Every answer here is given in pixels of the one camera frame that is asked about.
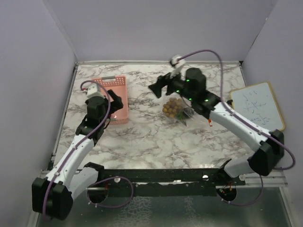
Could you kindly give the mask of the clear orange zip bag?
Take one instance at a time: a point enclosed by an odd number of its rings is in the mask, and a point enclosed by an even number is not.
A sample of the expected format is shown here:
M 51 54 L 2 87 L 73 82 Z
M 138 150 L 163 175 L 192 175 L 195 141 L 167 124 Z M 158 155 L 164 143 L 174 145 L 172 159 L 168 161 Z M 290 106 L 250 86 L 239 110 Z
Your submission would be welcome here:
M 165 120 L 171 124 L 190 126 L 194 125 L 194 123 L 202 123 L 212 126 L 211 120 L 197 114 L 190 106 L 189 101 L 181 97 L 164 98 L 161 103 L 161 111 Z

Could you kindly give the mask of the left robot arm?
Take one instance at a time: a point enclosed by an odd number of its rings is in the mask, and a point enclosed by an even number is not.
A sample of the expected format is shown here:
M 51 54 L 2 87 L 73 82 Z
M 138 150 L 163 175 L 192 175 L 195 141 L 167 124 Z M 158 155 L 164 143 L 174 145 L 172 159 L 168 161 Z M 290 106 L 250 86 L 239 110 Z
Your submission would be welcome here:
M 113 90 L 107 90 L 105 94 L 94 95 L 85 101 L 87 114 L 77 127 L 70 147 L 44 178 L 37 177 L 33 181 L 33 211 L 64 220 L 69 215 L 74 200 L 88 186 L 88 182 L 95 187 L 103 184 L 104 174 L 94 168 L 85 168 L 80 177 L 75 177 L 75 172 L 103 135 L 106 120 L 124 107 L 121 97 Z

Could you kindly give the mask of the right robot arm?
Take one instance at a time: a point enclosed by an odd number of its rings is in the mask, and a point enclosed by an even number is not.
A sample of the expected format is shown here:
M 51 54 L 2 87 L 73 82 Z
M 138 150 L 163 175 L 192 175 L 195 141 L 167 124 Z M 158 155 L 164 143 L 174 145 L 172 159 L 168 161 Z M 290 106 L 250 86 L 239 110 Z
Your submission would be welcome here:
M 257 173 L 267 176 L 284 156 L 284 135 L 281 131 L 269 131 L 256 124 L 249 127 L 248 120 L 241 122 L 233 111 L 220 97 L 206 89 L 206 77 L 198 68 L 186 70 L 185 79 L 181 75 L 171 76 L 170 73 L 159 76 L 148 88 L 157 98 L 166 87 L 166 95 L 177 93 L 191 102 L 193 110 L 225 127 L 245 142 L 254 152 L 252 156 L 243 156 L 226 161 L 218 170 L 218 181 L 228 185 L 234 178 L 243 174 Z

